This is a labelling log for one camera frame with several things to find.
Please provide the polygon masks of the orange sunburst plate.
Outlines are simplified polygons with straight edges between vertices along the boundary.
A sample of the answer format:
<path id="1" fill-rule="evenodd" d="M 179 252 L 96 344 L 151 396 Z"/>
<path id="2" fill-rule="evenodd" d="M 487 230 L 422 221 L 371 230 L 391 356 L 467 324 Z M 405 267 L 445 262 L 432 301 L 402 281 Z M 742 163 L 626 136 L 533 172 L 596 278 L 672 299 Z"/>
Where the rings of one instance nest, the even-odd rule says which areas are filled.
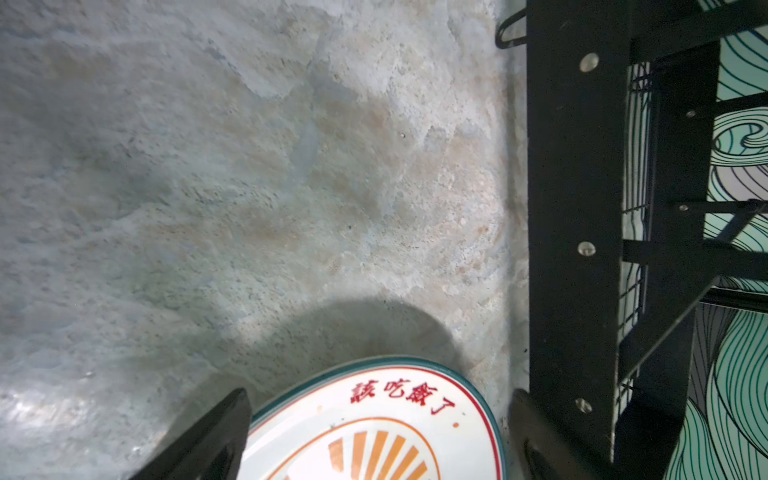
<path id="1" fill-rule="evenodd" d="M 374 357 L 329 369 L 252 417 L 240 479 L 506 479 L 480 392 L 436 362 Z"/>

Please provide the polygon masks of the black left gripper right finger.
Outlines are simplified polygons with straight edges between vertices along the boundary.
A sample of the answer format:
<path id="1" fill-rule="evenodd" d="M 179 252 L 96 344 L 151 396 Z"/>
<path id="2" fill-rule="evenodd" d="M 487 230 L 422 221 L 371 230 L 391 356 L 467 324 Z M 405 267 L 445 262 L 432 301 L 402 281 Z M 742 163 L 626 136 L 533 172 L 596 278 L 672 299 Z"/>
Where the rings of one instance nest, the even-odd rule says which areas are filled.
<path id="1" fill-rule="evenodd" d="M 525 390 L 510 405 L 511 437 L 525 479 L 599 479 L 600 466 Z"/>

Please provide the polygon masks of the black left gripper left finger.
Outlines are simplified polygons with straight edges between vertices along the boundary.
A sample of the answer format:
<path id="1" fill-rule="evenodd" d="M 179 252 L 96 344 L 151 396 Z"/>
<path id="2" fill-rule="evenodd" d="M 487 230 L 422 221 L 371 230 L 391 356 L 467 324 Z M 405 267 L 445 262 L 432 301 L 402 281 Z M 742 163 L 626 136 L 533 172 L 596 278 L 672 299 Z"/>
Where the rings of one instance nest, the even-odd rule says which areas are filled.
<path id="1" fill-rule="evenodd" d="M 235 479 L 250 422 L 247 392 L 237 388 L 132 479 Z"/>

